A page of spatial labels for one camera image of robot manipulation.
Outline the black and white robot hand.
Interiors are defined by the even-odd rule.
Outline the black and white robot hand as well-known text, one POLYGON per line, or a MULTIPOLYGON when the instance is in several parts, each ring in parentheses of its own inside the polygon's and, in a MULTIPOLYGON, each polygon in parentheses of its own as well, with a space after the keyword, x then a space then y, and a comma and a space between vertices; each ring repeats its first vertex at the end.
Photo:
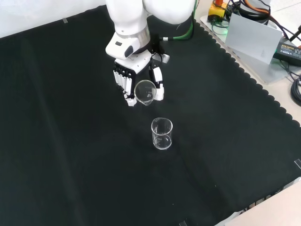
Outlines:
POLYGON ((125 60, 116 59, 113 69, 115 82, 128 106, 137 102, 150 105, 164 99, 164 82, 160 69, 170 56, 166 54, 158 34, 150 37, 150 43, 141 53, 132 54, 125 60))

